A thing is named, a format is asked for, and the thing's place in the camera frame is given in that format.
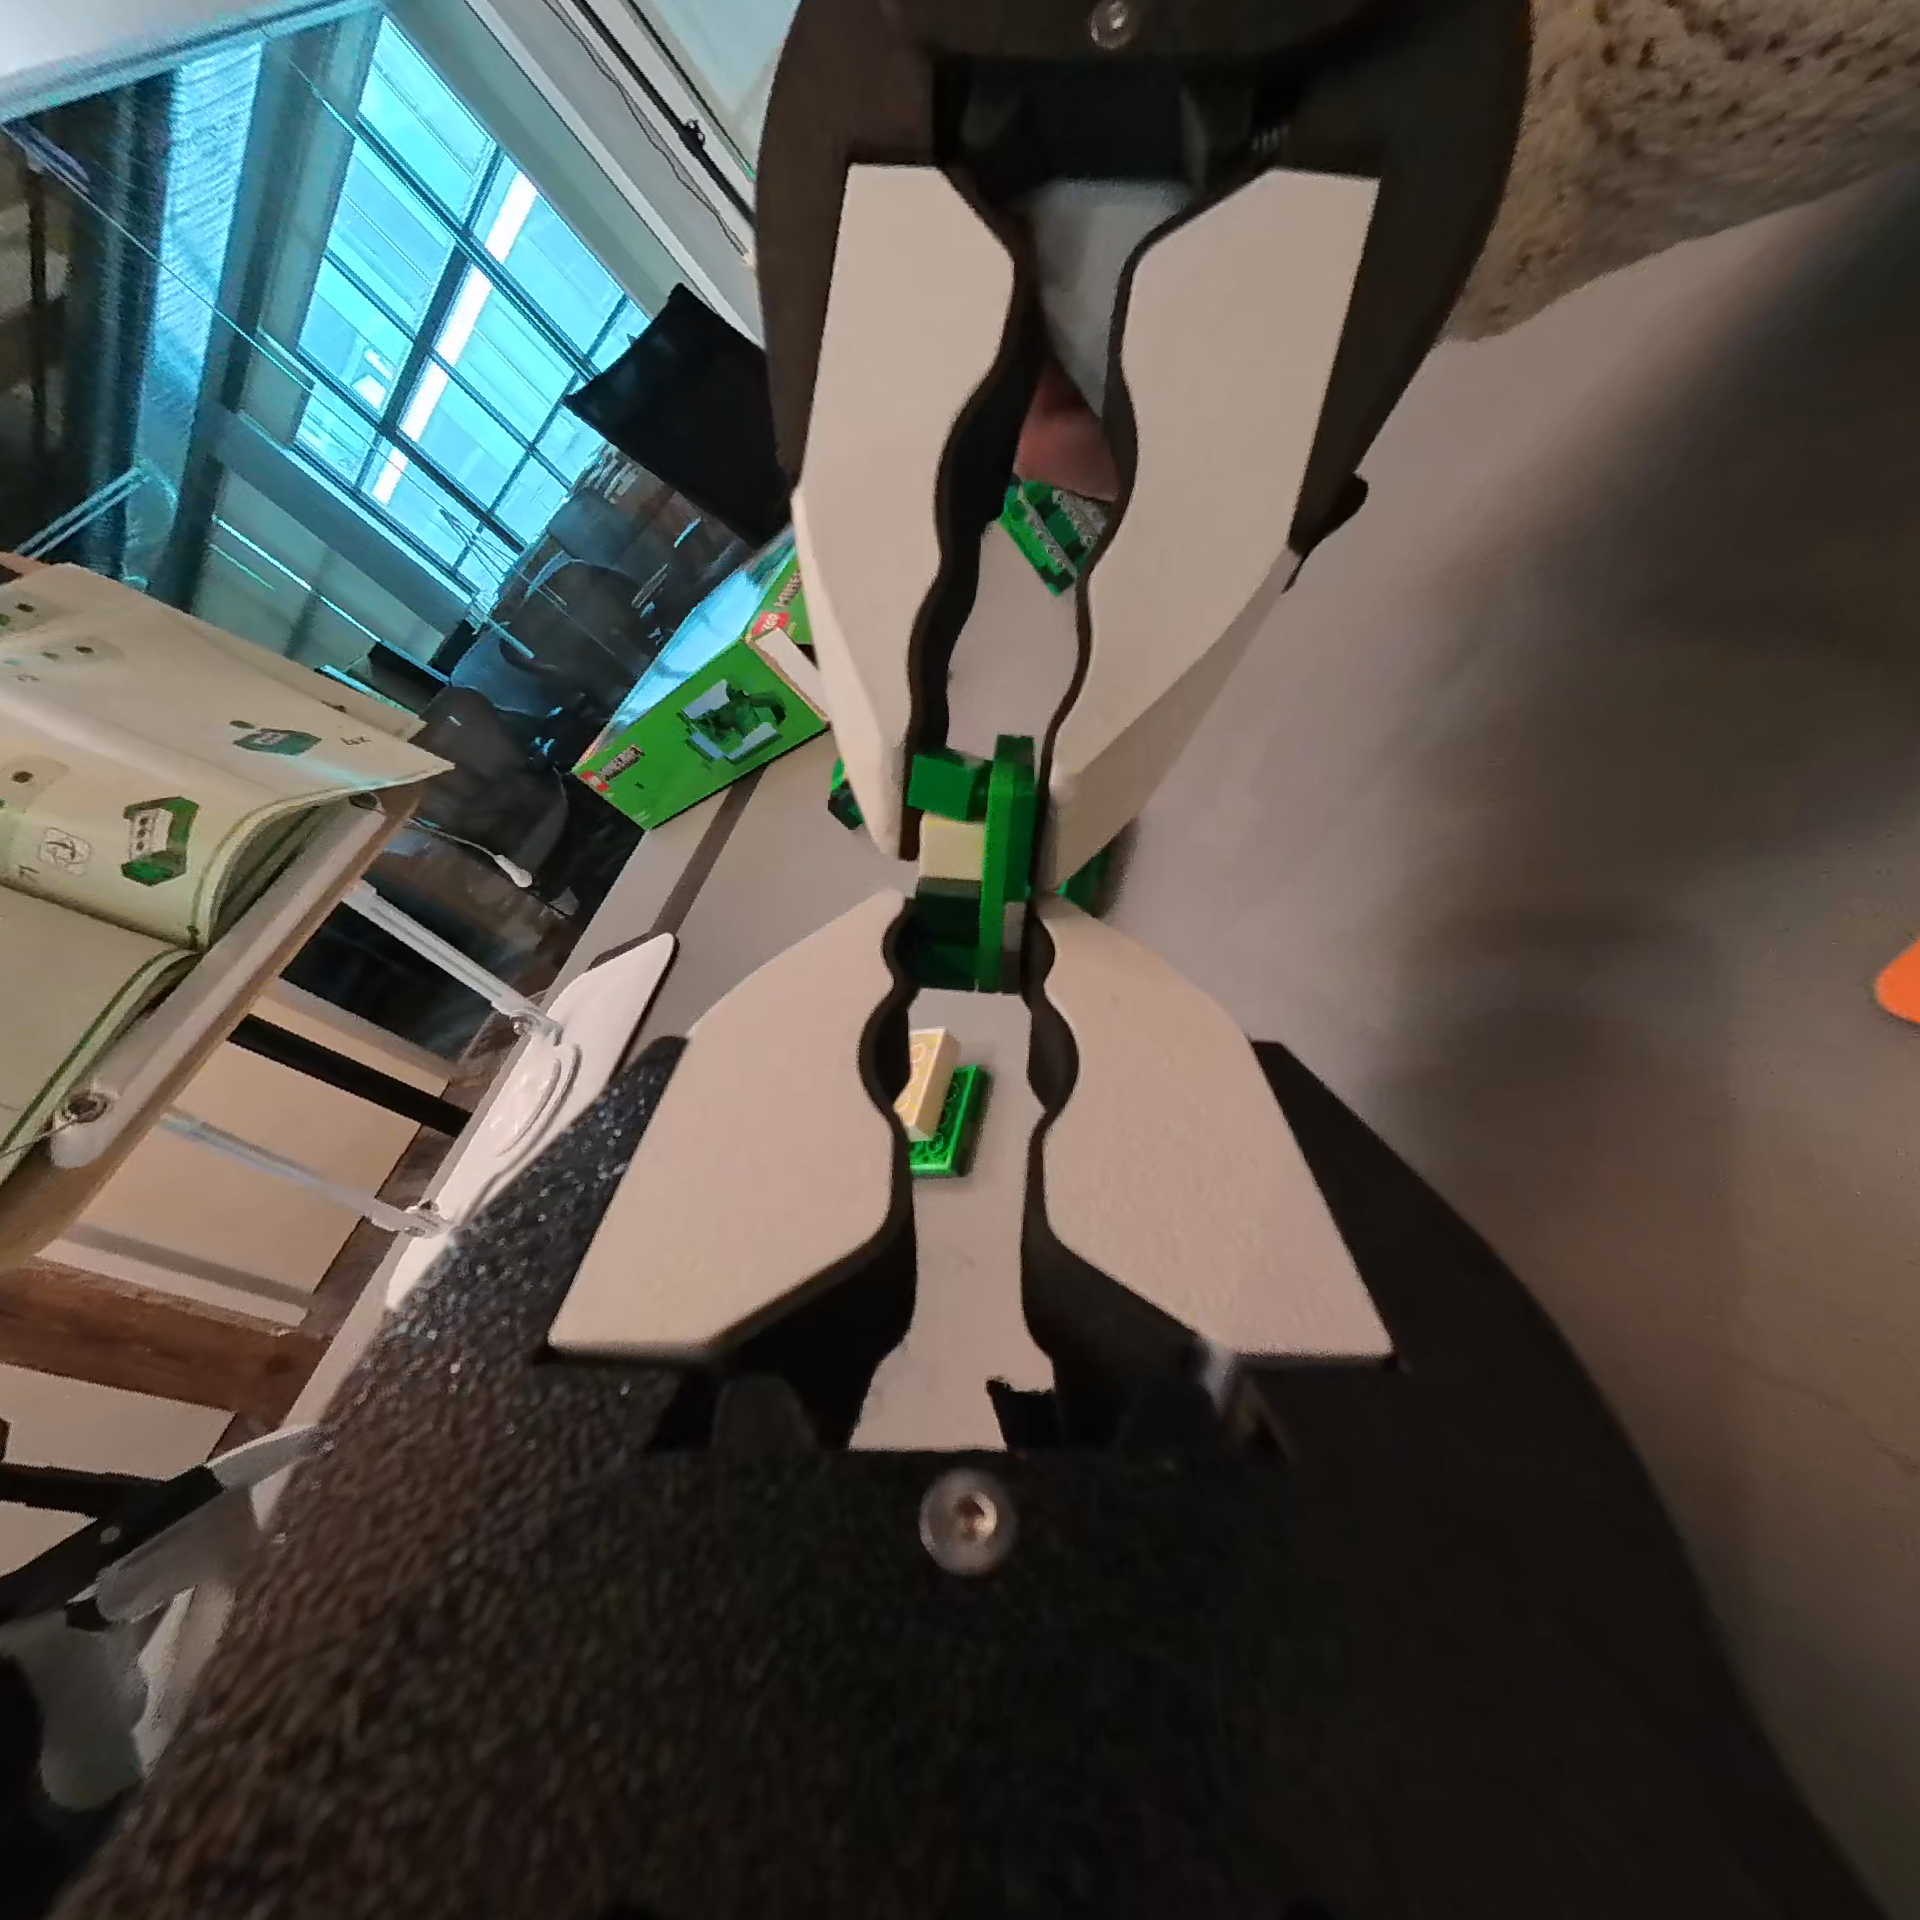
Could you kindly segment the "black monitor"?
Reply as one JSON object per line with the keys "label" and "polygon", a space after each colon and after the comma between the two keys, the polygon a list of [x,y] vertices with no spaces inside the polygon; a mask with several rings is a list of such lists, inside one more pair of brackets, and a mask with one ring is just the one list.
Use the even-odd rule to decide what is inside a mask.
{"label": "black monitor", "polygon": [[788,526],[766,351],[690,288],[565,406],[745,544]]}

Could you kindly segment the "spare hand-held gripper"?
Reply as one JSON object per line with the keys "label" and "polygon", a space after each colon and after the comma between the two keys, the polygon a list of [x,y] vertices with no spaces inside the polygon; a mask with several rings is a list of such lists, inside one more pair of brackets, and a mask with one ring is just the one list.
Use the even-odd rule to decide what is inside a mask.
{"label": "spare hand-held gripper", "polygon": [[108,1487],[108,1508],[4,1574],[4,1679],[31,1710],[29,1797],[88,1814],[170,1741],[262,1545],[256,1487],[319,1447],[266,1432],[170,1478]]}

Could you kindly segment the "person's right hand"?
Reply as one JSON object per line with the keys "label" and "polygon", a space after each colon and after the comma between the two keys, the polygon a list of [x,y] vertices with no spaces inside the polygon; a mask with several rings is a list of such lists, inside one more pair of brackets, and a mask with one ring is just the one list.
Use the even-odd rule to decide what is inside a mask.
{"label": "person's right hand", "polygon": [[1102,418],[1048,358],[1025,405],[1015,474],[1108,505],[1119,495],[1117,461]]}

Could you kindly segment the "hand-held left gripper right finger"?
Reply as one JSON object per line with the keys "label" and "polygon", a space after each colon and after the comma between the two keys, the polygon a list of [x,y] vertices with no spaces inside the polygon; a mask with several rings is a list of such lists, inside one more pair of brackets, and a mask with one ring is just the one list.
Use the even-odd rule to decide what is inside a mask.
{"label": "hand-held left gripper right finger", "polygon": [[1064,898],[1029,925],[1024,1320],[1062,1438],[1143,1402],[1224,1409],[1270,1365],[1378,1366],[1393,1340],[1240,1026]]}

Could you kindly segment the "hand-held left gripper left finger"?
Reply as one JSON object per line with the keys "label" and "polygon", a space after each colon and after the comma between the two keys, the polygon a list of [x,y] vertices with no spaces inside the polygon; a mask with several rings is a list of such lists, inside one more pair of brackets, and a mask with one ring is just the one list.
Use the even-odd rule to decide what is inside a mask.
{"label": "hand-held left gripper left finger", "polygon": [[904,1006],[903,894],[872,894],[688,1031],[546,1345],[709,1361],[878,1257],[911,1254],[880,1031]]}

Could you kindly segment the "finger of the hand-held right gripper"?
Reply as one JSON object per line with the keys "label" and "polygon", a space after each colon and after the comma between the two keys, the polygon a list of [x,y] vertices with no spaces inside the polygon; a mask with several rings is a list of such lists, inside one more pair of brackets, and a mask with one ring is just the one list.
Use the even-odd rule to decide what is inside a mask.
{"label": "finger of the hand-held right gripper", "polygon": [[1133,477],[1079,588],[1085,664],[1052,735],[1045,871],[1151,799],[1285,591],[1289,530],[1378,181],[1289,169],[1157,231],[1114,377]]}
{"label": "finger of the hand-held right gripper", "polygon": [[809,630],[872,844],[911,856],[908,765],[945,728],[943,664],[1031,386],[1031,271],[943,169],[854,161],[793,494]]}

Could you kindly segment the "book stand with white base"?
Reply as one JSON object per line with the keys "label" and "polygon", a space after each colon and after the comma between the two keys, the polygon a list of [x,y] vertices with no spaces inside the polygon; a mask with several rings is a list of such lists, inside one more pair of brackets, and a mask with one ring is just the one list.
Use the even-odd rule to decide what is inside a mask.
{"label": "book stand with white base", "polygon": [[[660,932],[600,954],[548,1002],[527,998],[393,903],[362,873],[412,822],[423,783],[327,808],[302,853],[250,906],[192,957],[182,983],[104,1049],[54,1109],[4,1180],[4,1279],[58,1241],[79,1244],[94,1194],[153,1130],[209,1152],[228,1168],[271,1177],[399,1241],[399,1279],[424,1272],[454,1226],[526,1169],[615,1076],[676,953]],[[177,1105],[180,1092],[238,1036],[286,960],[335,906],[391,932],[505,1017],[518,1042],[478,1114],[440,1119],[452,1148],[429,1200],[397,1207],[372,1189],[329,1180],[300,1159],[241,1138]]]}

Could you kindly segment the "open lego instruction booklet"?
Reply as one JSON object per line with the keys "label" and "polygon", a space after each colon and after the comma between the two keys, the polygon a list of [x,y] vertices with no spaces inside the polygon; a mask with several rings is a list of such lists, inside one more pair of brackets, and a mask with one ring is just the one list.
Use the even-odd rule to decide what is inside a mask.
{"label": "open lego instruction booklet", "polygon": [[421,722],[78,565],[2,585],[2,1169]]}

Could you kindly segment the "green lego box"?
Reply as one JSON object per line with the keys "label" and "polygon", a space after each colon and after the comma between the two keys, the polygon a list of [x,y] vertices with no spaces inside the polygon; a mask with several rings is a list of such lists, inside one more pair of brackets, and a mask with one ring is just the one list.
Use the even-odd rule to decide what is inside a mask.
{"label": "green lego box", "polygon": [[828,730],[793,530],[686,614],[572,775],[655,830]]}

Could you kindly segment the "green lego assembly white brick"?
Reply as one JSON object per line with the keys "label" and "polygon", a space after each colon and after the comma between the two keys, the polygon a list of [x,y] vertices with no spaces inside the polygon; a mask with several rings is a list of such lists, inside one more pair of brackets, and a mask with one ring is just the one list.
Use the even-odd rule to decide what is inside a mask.
{"label": "green lego assembly white brick", "polygon": [[1018,992],[1040,828],[1037,745],[998,735],[986,758],[917,753],[919,884],[903,960],[924,990]]}

